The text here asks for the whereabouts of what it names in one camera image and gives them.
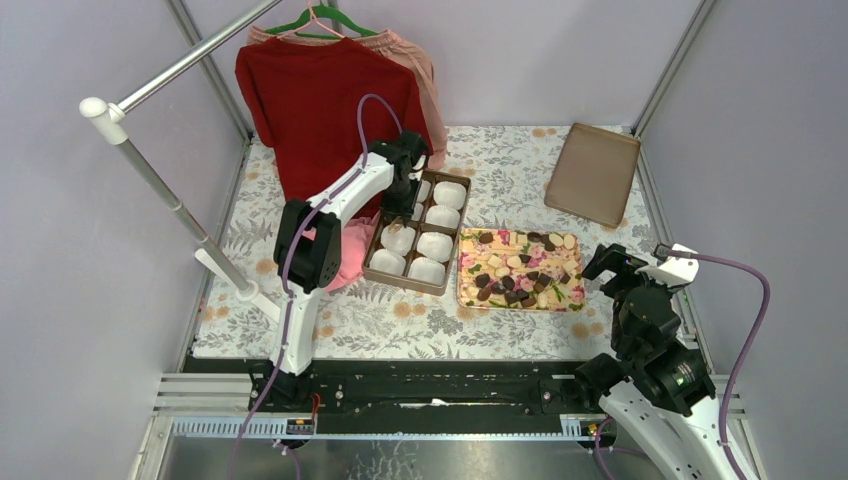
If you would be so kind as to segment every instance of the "floral tablecloth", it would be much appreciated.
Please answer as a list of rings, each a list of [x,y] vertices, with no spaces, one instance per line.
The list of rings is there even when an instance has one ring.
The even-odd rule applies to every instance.
[[[443,170],[471,177],[465,227],[574,233],[584,265],[598,243],[620,243],[649,259],[654,247],[639,182],[618,229],[546,207],[543,196],[568,127],[451,127]],[[226,254],[274,301],[282,285],[272,260],[284,200],[270,148],[250,149],[226,241]],[[575,313],[480,310],[459,305],[456,269],[435,297],[360,279],[322,302],[317,358],[589,359],[609,352],[612,301],[585,282],[587,307]],[[258,309],[215,279],[199,313],[193,355],[267,357],[273,333]]]

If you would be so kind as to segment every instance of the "clothes hanger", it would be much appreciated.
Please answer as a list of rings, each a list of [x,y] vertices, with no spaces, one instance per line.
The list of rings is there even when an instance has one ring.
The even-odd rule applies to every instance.
[[[324,5],[323,3],[311,6],[312,1],[308,0],[306,2],[306,10],[300,14],[300,18],[295,20],[292,23],[286,25],[280,25],[279,27],[271,28],[269,30],[265,30],[265,33],[270,33],[271,35],[278,35],[283,32],[289,32],[287,35],[291,35],[292,33],[296,34],[299,37],[311,37],[311,38],[328,38],[335,39],[338,37],[343,37],[344,35],[336,32],[335,30],[327,27],[326,25],[319,22],[318,18],[326,18],[329,20],[338,21],[340,24],[349,28],[351,31],[358,33],[363,37],[370,37],[372,35],[377,35],[377,32],[368,30],[367,28],[360,27],[359,25],[353,23],[353,20],[350,19],[347,15],[342,13],[341,11]],[[329,35],[315,35],[311,33],[300,33],[304,27],[310,25],[311,23],[318,24],[319,27],[327,30],[335,35],[335,37],[331,37]]]

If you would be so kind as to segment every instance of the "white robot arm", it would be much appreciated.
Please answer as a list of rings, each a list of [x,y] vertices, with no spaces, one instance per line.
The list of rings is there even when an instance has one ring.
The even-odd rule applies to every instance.
[[[339,269],[341,228],[375,195],[385,192],[381,213],[385,224],[411,218],[418,185],[428,157],[427,144],[415,133],[405,131],[398,141],[372,145],[364,162],[357,162],[326,190],[307,202],[292,200],[286,204],[277,235],[274,259],[280,265],[288,253],[295,229],[313,207],[319,212],[310,227],[316,228],[314,241],[301,239],[289,272],[289,298],[283,299],[280,322],[275,332],[271,361],[276,364],[280,349],[285,356],[277,367],[295,376],[312,362],[312,329],[324,287]]]
[[[666,478],[736,479],[719,437],[720,402],[703,358],[674,338],[680,318],[671,310],[671,296],[692,283],[698,261],[658,253],[663,249],[669,247],[655,252],[663,261],[652,266],[620,245],[600,246],[587,265],[588,279],[604,270],[616,274],[601,290],[614,299],[612,348],[621,361],[603,354],[578,368],[581,396],[627,430]],[[679,244],[670,250],[697,253]],[[756,479],[733,433],[727,434],[745,477]]]

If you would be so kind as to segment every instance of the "brown box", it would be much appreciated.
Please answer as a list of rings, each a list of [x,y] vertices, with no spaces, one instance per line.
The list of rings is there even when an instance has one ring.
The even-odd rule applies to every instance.
[[[406,265],[404,266],[403,274],[391,275],[388,273],[368,268],[368,264],[371,262],[371,256],[374,254],[375,251],[379,250],[380,248],[383,248],[380,244],[380,234],[382,233],[383,228],[385,227],[385,225],[383,225],[382,219],[377,223],[377,228],[374,230],[374,237],[371,239],[371,244],[368,246],[368,252],[365,254],[365,262],[362,265],[362,272],[363,276],[368,280],[373,280],[375,282],[385,283],[388,285],[394,285],[396,287],[406,288],[409,290],[429,293],[430,295],[440,296],[444,295],[445,290],[447,290],[448,288],[448,279],[450,278],[451,273],[451,263],[456,259],[456,249],[459,245],[459,231],[462,229],[462,222],[465,220],[465,211],[468,209],[468,199],[471,196],[471,179],[468,177],[460,177],[458,175],[451,175],[448,173],[441,173],[433,170],[424,170],[424,173],[421,178],[422,180],[427,180],[431,183],[430,194],[423,202],[424,210],[421,212],[420,221],[409,222],[408,226],[415,229],[415,239],[412,242],[412,248],[410,249],[409,253],[406,255],[406,257],[404,257],[404,259],[406,260]],[[433,191],[436,189],[436,184],[440,182],[453,182],[465,187],[465,204],[462,206],[462,210],[460,210],[459,212],[459,225],[457,225],[457,228],[455,229],[424,223],[424,219],[427,218],[427,211],[430,209],[431,206],[435,205],[435,201],[433,200]],[[409,274],[409,266],[412,264],[412,261],[418,257],[424,256],[415,250],[415,247],[418,245],[418,238],[424,232],[444,233],[445,235],[448,235],[453,239],[453,249],[451,250],[450,258],[447,262],[442,264],[445,266],[445,278],[439,285],[427,283],[421,280],[415,280],[406,276]]]
[[[640,146],[635,138],[575,123],[548,183],[545,205],[618,227]]]

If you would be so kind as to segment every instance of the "metal floor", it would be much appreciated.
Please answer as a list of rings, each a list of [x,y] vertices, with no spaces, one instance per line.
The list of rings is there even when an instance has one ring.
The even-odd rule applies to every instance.
[[[225,480],[234,444],[233,439],[173,438],[162,478]],[[605,479],[585,449],[563,441],[313,440],[296,453],[302,478],[309,480]],[[662,479],[641,457],[613,452],[605,458],[617,480]],[[294,459],[268,440],[244,440],[233,478],[294,479]]]

